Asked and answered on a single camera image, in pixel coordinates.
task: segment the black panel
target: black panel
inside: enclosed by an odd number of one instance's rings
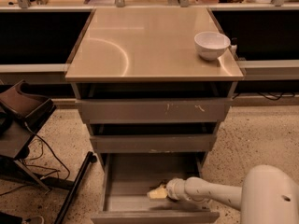
[[[248,61],[299,59],[299,10],[213,11]]]
[[[9,89],[11,85],[1,85],[0,93]],[[40,94],[49,98],[75,98],[70,84],[30,85],[24,89],[26,93]]]
[[[81,95],[89,99],[227,97],[231,85],[231,81],[100,83],[92,88],[82,84]]]
[[[0,64],[65,63],[91,12],[0,12]]]
[[[94,135],[213,134],[216,122],[94,125]]]
[[[299,92],[299,80],[242,81],[235,89],[241,92]]]

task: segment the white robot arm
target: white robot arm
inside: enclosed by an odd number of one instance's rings
[[[278,168],[268,165],[252,168],[242,188],[191,177],[171,180],[166,192],[174,200],[211,199],[233,207],[241,211],[241,224],[299,224],[298,185]]]

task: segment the terrazzo floor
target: terrazzo floor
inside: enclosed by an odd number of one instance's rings
[[[70,169],[69,180],[74,180],[88,151],[93,150],[86,126],[76,109],[58,108],[39,133],[56,155]],[[30,146],[28,158],[38,157],[41,144]],[[44,155],[27,163],[66,171],[44,147]],[[203,177],[209,182],[241,186],[250,168],[259,164],[274,165],[299,184],[299,99],[283,98],[268,101],[264,98],[237,97],[226,120],[221,124],[218,139],[206,159]],[[91,224],[90,216],[98,212],[103,171],[99,162],[90,165],[76,198],[67,212],[65,224]],[[1,195],[21,184],[0,180],[0,210],[20,217],[41,215],[46,224],[54,222],[66,196],[66,191],[28,186]],[[217,224],[239,223],[240,214],[217,202],[212,211],[220,212]]]

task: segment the table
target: table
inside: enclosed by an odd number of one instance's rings
[[[243,78],[229,50],[213,62],[196,54],[202,31],[218,31],[204,7],[94,11],[65,76],[105,170],[94,223],[217,219],[204,204],[146,196],[163,179],[201,175]]]

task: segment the cabinet top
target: cabinet top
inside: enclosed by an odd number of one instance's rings
[[[240,80],[229,50],[213,62],[197,55],[193,38],[204,31],[218,31],[205,7],[99,7],[66,80]]]

